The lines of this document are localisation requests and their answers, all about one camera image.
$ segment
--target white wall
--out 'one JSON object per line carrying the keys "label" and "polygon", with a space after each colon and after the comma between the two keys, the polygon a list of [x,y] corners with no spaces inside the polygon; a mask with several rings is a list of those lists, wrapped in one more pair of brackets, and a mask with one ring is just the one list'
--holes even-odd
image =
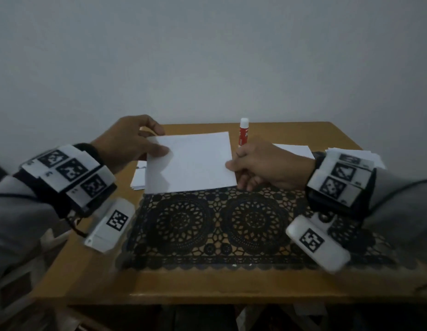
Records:
{"label": "white wall", "polygon": [[427,0],[0,0],[0,165],[142,113],[329,120],[427,176]]}

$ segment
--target white tracking device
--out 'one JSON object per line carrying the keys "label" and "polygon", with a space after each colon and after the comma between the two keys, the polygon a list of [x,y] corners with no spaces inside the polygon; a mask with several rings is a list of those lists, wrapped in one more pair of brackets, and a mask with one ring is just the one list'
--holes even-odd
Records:
{"label": "white tracking device", "polygon": [[100,252],[112,250],[128,227],[135,213],[129,201],[117,198],[98,224],[84,240],[84,244]]}
{"label": "white tracking device", "polygon": [[286,234],[328,273],[336,273],[350,261],[350,253],[306,217],[296,217]]}

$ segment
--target red glue stick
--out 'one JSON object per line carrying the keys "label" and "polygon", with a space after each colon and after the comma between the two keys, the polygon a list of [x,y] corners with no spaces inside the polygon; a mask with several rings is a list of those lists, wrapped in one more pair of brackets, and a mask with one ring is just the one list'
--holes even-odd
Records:
{"label": "red glue stick", "polygon": [[247,143],[247,133],[249,132],[249,119],[242,118],[241,123],[239,124],[239,139],[238,146],[244,145]]}

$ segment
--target white paper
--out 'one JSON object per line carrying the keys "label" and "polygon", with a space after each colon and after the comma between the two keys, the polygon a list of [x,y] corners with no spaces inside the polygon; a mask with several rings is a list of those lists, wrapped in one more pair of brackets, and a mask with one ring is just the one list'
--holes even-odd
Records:
{"label": "white paper", "polygon": [[135,173],[133,174],[131,188],[134,190],[144,189],[144,179],[146,173],[146,165],[147,162],[144,160],[139,160],[137,162],[137,168],[135,169]]}
{"label": "white paper", "polygon": [[297,154],[298,156],[315,159],[312,152],[310,151],[310,148],[307,145],[285,145],[285,144],[273,144],[273,145],[276,145],[282,148],[283,150]]}
{"label": "white paper", "polygon": [[147,194],[195,191],[236,186],[235,173],[225,167],[232,160],[228,132],[149,137],[167,146],[161,158],[148,155]]}
{"label": "white paper", "polygon": [[332,147],[326,150],[326,152],[328,151],[340,152],[340,153],[352,155],[354,157],[358,157],[361,159],[371,160],[375,163],[375,167],[387,169],[384,162],[382,161],[381,156],[376,153],[371,153],[371,151],[338,149],[337,147]]}

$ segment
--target wooden table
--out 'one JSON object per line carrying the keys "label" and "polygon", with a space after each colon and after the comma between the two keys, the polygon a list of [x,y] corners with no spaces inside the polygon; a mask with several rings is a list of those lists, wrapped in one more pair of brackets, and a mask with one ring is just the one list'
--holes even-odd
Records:
{"label": "wooden table", "polygon": [[[167,134],[228,131],[233,151],[238,143],[238,123],[175,124],[165,129]],[[309,145],[312,151],[360,149],[329,122],[251,123],[249,137],[257,135],[273,143]],[[135,163],[131,163],[118,174],[115,196],[138,205],[142,191],[130,188],[134,170]],[[87,225],[81,223],[80,228],[85,230]],[[311,270],[211,268],[117,272],[114,260],[120,244],[103,255],[83,246],[81,238],[72,234],[32,295],[54,305],[416,301],[421,298],[414,294],[415,288],[427,283],[427,266],[423,264],[414,271],[403,267],[347,269],[336,275]]]}

